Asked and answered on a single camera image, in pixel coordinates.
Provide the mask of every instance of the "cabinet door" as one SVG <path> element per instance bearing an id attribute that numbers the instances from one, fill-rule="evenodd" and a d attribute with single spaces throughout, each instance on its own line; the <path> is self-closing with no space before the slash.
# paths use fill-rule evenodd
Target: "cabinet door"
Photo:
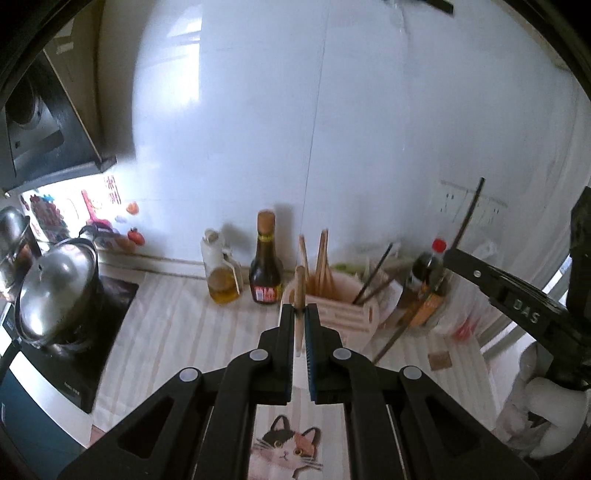
<path id="1" fill-rule="evenodd" d="M 8 372 L 0 385 L 4 429 L 40 480 L 54 480 L 82 453 L 82 446 L 64 432 Z"/>

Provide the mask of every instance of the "soy sauce bottle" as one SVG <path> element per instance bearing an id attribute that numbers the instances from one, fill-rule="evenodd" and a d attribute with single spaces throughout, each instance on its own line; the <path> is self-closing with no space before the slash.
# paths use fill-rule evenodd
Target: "soy sauce bottle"
<path id="1" fill-rule="evenodd" d="M 275 213 L 261 210 L 256 218 L 256 256 L 248 275 L 252 299 L 270 305 L 281 300 L 281 267 L 275 256 Z"/>

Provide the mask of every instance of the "cork stopper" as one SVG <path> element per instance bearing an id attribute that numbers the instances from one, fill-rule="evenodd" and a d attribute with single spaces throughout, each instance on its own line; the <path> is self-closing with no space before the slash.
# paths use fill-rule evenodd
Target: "cork stopper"
<path id="1" fill-rule="evenodd" d="M 256 217 L 256 228 L 261 235 L 272 235 L 275 231 L 275 212 L 261 210 Z"/>

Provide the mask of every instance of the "stainless steel pot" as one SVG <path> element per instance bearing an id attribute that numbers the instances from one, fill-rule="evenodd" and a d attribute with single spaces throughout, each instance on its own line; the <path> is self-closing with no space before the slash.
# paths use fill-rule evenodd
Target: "stainless steel pot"
<path id="1" fill-rule="evenodd" d="M 16 302 L 25 275 L 40 256 L 29 217 L 14 207 L 0 210 L 0 293 L 7 301 Z"/>
<path id="2" fill-rule="evenodd" d="M 21 342 L 49 348 L 60 355 L 69 345 L 87 348 L 86 310 L 100 295 L 98 253 L 91 240 L 72 238 L 53 246 L 37 258 L 15 303 L 14 325 L 18 336 L 0 358 L 0 383 Z"/>

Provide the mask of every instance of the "range hood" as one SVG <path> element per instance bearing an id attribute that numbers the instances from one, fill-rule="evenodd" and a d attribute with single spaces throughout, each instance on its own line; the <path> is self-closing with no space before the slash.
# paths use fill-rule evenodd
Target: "range hood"
<path id="1" fill-rule="evenodd" d="M 0 113 L 0 186 L 5 195 L 105 171 L 96 99 L 96 0 L 37 55 Z"/>

